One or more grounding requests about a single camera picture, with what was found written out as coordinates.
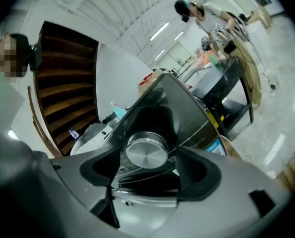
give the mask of ceiling light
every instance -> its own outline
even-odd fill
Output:
[[[15,135],[14,131],[12,131],[12,130],[10,130],[10,131],[8,132],[8,135],[9,135],[9,137],[12,138],[12,139],[19,140],[18,137]]]
[[[178,34],[178,36],[174,39],[174,41],[177,40],[182,34],[183,34],[183,32],[181,32],[180,34]]]
[[[149,40],[150,41],[154,40],[156,36],[159,35],[159,33],[163,31],[168,25],[169,25],[169,22],[165,23]]]
[[[154,59],[154,61],[161,56],[161,54],[164,52],[165,50],[161,51],[160,54],[158,56],[156,56],[156,58]]]

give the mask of black table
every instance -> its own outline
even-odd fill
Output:
[[[209,68],[197,86],[194,87],[192,94],[202,100],[219,125],[219,133],[228,138],[230,130],[247,110],[249,110],[250,121],[253,123],[253,107],[244,79],[243,66],[239,59],[227,58],[220,61],[220,64],[220,68]],[[246,105],[225,99],[239,80],[247,100]]]

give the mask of staircase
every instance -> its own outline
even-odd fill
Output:
[[[67,156],[75,143],[69,129],[82,134],[90,124],[99,122],[95,88],[98,42],[50,22],[44,23],[40,41],[37,98],[48,132]]]

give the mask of yellow label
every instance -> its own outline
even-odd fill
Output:
[[[209,110],[206,110],[206,113],[207,113],[208,117],[210,118],[210,120],[212,121],[215,128],[218,128],[219,125],[218,125],[217,121],[215,120],[215,118],[213,117],[213,115],[211,114],[211,112]],[[221,119],[221,121],[223,121],[225,119],[225,117],[221,116],[220,119]]]

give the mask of tiled floor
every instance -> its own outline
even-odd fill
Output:
[[[246,114],[230,132],[239,154],[265,172],[278,173],[295,152],[295,27],[285,17],[274,18],[268,29],[271,51],[267,72],[276,77],[279,89],[271,90],[262,79],[262,103],[254,111],[254,123]],[[264,69],[258,65],[262,74]],[[240,87],[233,95],[245,100]]]

